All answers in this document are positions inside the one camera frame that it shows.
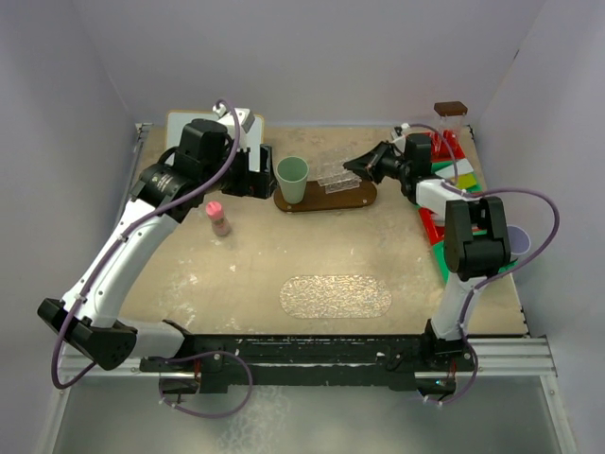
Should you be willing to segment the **purple plastic cup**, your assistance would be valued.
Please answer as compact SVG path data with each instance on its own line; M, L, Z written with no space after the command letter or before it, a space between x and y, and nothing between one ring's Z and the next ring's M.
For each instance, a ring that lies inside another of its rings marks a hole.
M513 224L507 225L510 242L510 255L518 258L527 254L531 249L531 239L528 233L521 227Z

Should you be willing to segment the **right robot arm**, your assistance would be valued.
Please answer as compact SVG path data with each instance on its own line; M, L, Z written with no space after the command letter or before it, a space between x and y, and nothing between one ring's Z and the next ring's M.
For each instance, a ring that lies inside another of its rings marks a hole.
M470 315L486 281L510 263L511 250L503 202L457 189L432 171L432 140L425 133L381 142L343 167L364 181L389 177L413 204L444 220L443 253L449 271L441 304L428 321L430 339L421 346L422 363L441 370L467 335Z

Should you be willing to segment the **white grey toothpaste tube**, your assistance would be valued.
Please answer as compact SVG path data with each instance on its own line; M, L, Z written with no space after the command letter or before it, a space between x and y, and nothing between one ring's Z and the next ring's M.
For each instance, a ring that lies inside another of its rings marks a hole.
M456 161L455 164L449 164L435 171L435 174L444 179L453 179L456 175L461 177L462 175L471 174L474 169L467 159L461 159Z

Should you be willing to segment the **clear acrylic toothbrush holder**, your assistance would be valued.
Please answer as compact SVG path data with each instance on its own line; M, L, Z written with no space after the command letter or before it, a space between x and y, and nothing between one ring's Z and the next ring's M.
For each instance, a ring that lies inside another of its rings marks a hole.
M332 148L324 151L318 160L316 181L326 194L358 188L361 179L343 165L354 158L351 147Z

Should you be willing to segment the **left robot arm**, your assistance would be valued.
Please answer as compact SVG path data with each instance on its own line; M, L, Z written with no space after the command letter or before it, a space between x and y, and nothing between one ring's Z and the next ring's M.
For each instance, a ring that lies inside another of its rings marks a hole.
M277 182L264 120L247 110L186 116L171 130L166 151L134 183L110 238L59 299L46 298L39 317L94 365L110 371L128 358L161 357L174 371L191 366L193 345L169 322L119 319L131 287L160 245L214 191L270 198Z

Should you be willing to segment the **green plastic cup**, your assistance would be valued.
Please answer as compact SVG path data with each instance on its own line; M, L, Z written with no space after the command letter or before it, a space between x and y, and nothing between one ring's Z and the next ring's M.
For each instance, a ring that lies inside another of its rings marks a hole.
M301 157L289 156L282 159L275 170L284 200L297 204L303 200L309 165Z

